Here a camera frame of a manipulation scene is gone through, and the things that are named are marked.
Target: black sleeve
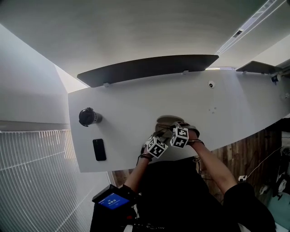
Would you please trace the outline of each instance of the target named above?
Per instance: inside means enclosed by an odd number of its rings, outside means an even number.
[[[230,188],[225,193],[223,206],[236,222],[251,232],[276,231],[273,216],[255,197],[254,188],[248,183],[237,184]]]
[[[90,232],[123,232],[126,225],[130,224],[127,216],[134,213],[132,208],[116,211],[95,203]]]

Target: white table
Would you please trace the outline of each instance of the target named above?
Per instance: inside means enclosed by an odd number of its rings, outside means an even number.
[[[208,81],[216,83],[214,89]],[[145,140],[161,115],[176,115],[195,125],[200,139],[217,149],[250,136],[290,113],[290,80],[276,85],[267,75],[207,70],[186,76],[171,74],[121,82],[108,88],[86,88],[68,96],[72,139],[81,172],[134,168]],[[103,115],[98,125],[78,122],[80,110]],[[106,161],[96,161],[92,140],[103,139]],[[190,147],[171,148],[159,160],[192,156]]]

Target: person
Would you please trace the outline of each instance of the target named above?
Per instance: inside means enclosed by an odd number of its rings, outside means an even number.
[[[189,140],[197,135],[189,130]],[[237,184],[226,165],[202,142],[190,145],[199,155],[224,195],[221,205],[197,173],[192,158],[149,164],[149,153],[140,158],[125,185],[141,193],[137,202],[139,218],[132,222],[129,211],[102,211],[95,204],[93,231],[229,231],[274,232],[270,211],[256,197],[248,183]]]

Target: display screen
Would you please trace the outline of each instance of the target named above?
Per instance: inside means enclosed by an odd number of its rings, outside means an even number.
[[[99,204],[101,204],[102,206],[106,206],[109,209],[115,209],[123,204],[126,204],[127,202],[129,202],[129,200],[120,197],[115,193],[112,193],[103,200],[101,200]]]

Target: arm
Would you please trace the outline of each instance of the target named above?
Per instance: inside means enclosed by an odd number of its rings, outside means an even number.
[[[141,178],[146,170],[146,167],[149,163],[149,159],[140,158],[137,166],[134,168],[133,172],[130,174],[124,185],[131,188],[135,193],[138,193],[138,186],[141,181]]]
[[[197,139],[193,130],[189,130],[189,139]],[[223,194],[237,184],[231,171],[219,158],[213,155],[205,145],[200,142],[195,142],[191,147],[197,152],[212,179],[217,183],[217,186]]]

